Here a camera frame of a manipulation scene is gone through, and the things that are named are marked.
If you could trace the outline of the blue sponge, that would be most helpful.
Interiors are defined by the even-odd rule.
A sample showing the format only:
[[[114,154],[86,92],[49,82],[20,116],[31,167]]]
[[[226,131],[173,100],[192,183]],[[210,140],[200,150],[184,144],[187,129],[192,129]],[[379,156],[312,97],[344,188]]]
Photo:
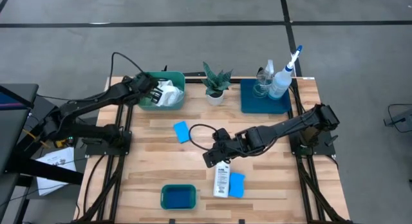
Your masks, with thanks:
[[[229,196],[242,198],[245,192],[245,175],[241,173],[231,173],[229,180]]]
[[[175,125],[173,126],[173,129],[176,133],[176,137],[179,143],[182,144],[182,143],[189,141],[189,128],[185,121],[175,123]]]

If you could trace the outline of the black desk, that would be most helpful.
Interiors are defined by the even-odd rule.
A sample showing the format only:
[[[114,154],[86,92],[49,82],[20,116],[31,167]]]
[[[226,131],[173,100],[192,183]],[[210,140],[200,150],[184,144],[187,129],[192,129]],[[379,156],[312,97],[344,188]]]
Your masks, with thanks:
[[[31,153],[17,151],[38,88],[37,84],[0,84],[0,175],[25,174],[80,185],[82,173],[38,162]]]

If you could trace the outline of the small teal plastic bin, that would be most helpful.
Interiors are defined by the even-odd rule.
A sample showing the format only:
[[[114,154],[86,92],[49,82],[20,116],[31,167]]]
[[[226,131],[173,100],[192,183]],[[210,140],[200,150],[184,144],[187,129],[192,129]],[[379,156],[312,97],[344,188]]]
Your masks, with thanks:
[[[160,205],[165,210],[188,210],[196,206],[196,187],[190,184],[164,185]]]

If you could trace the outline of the white paper sheets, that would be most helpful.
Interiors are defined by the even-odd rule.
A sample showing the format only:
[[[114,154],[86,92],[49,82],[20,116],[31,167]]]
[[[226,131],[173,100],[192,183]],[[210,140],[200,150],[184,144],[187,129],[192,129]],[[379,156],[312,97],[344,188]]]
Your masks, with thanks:
[[[44,156],[37,159],[38,162],[47,163],[49,165],[54,165],[62,167],[64,169],[69,169],[71,171],[76,171],[75,159],[74,159],[74,148],[67,147],[58,151],[47,153]],[[47,178],[36,177],[38,185],[39,196],[45,196],[49,193],[56,191],[68,183],[58,182],[55,180],[50,180]]]

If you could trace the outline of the large teal plastic bin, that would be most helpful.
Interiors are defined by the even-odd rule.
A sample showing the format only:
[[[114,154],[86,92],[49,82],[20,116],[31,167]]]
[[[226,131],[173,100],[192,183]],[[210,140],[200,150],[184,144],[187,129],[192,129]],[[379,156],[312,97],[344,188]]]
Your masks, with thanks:
[[[185,96],[185,76],[183,73],[178,71],[159,71],[159,72],[149,72],[151,76],[154,78],[158,78],[159,80],[171,80],[173,85],[177,88],[181,89],[184,92]],[[139,103],[138,106],[145,110],[145,111],[171,111],[171,110],[179,110],[184,103],[184,96],[176,105],[171,107],[162,106],[158,107],[156,104],[152,103],[150,98],[143,98]]]

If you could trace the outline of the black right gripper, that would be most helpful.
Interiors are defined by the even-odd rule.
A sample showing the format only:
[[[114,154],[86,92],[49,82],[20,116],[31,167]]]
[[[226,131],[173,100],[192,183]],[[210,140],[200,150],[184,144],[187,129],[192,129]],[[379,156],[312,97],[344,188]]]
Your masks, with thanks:
[[[242,141],[237,139],[217,140],[212,148],[203,153],[203,159],[207,168],[216,166],[219,162],[225,162],[238,156],[244,156]]]

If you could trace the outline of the clear spray bottle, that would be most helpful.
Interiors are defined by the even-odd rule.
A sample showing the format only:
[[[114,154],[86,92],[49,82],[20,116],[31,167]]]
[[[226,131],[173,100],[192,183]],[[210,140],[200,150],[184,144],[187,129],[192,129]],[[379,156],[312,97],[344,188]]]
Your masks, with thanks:
[[[264,98],[268,94],[269,87],[274,76],[274,63],[272,59],[267,61],[265,68],[260,67],[256,74],[256,81],[252,92],[257,98]]]

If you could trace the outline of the green snake plant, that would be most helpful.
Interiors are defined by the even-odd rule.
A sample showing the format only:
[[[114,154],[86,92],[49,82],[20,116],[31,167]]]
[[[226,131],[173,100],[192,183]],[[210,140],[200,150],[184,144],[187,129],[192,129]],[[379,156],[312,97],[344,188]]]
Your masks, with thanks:
[[[206,62],[203,62],[203,70],[206,74],[206,79],[202,79],[202,83],[206,86],[206,95],[217,95],[223,94],[224,90],[228,90],[231,85],[231,76],[233,70],[224,72],[221,70],[218,74],[215,74]]]

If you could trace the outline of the white plant pot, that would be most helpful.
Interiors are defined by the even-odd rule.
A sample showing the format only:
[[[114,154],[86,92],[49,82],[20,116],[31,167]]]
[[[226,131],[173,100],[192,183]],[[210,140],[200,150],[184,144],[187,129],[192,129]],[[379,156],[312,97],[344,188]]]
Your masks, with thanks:
[[[223,91],[206,91],[206,99],[212,106],[218,106],[223,102]]]

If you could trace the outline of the blue tray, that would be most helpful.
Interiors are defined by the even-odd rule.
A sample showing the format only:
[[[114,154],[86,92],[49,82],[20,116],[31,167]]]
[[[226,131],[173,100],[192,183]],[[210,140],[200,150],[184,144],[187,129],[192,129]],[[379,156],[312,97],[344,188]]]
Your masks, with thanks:
[[[290,95],[284,93],[280,99],[272,100],[268,96],[257,98],[252,89],[255,79],[240,81],[241,111],[243,113],[284,114],[291,109]]]

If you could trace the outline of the white spray bottle blue collar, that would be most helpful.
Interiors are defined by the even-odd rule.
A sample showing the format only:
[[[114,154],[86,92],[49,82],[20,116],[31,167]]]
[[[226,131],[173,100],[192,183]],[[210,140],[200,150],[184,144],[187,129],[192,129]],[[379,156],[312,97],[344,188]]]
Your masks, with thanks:
[[[273,100],[280,99],[288,90],[292,83],[292,71],[294,70],[295,62],[302,52],[303,46],[299,45],[296,51],[291,54],[289,63],[279,72],[274,75],[272,83],[269,87],[268,97]]]

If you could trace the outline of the black table frame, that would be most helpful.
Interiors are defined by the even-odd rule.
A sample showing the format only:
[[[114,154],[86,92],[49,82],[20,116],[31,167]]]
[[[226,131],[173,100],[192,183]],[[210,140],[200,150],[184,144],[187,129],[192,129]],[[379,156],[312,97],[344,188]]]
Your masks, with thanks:
[[[214,169],[206,167],[203,149],[213,143],[214,129],[230,134],[259,125],[274,125],[296,117],[320,103],[316,81],[299,77],[291,93],[292,109],[284,115],[246,114],[241,111],[240,78],[234,77],[220,106],[210,105],[205,86],[198,77],[188,77],[185,102],[176,111],[144,111],[108,106],[98,112],[97,124],[119,121],[133,134],[125,157],[120,186],[106,199],[100,218],[112,216],[115,223],[302,223],[326,219],[319,202],[300,179],[302,163],[334,210],[349,218],[338,168],[327,156],[315,152],[298,159],[293,152],[294,137],[280,138],[265,154],[237,158],[231,169],[245,175],[242,198],[216,198],[212,190]],[[185,121],[189,141],[179,143],[173,129]],[[196,187],[196,206],[188,210],[165,210],[160,205],[164,185],[190,184]]]

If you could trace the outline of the white cloth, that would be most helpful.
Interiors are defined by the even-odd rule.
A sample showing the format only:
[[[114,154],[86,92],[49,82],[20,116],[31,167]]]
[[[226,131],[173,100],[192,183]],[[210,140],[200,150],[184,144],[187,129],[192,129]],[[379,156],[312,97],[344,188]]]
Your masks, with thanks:
[[[174,86],[171,80],[159,80],[158,88],[162,90],[162,95],[156,103],[158,107],[176,105],[184,96],[184,92]]]

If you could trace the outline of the white lotion bottle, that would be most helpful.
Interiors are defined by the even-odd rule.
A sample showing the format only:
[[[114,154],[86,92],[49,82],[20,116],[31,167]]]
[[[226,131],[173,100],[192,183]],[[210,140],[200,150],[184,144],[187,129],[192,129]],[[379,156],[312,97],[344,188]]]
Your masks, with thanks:
[[[213,196],[218,198],[227,198],[229,195],[229,183],[230,165],[225,162],[217,163],[215,166]]]

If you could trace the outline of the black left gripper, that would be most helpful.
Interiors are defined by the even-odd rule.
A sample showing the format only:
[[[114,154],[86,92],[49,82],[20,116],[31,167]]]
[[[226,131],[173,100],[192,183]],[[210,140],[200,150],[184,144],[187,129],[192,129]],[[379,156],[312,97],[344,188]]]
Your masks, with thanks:
[[[139,100],[147,97],[154,104],[159,103],[163,94],[163,91],[158,88],[158,80],[147,73],[139,73],[133,79],[133,92]]]

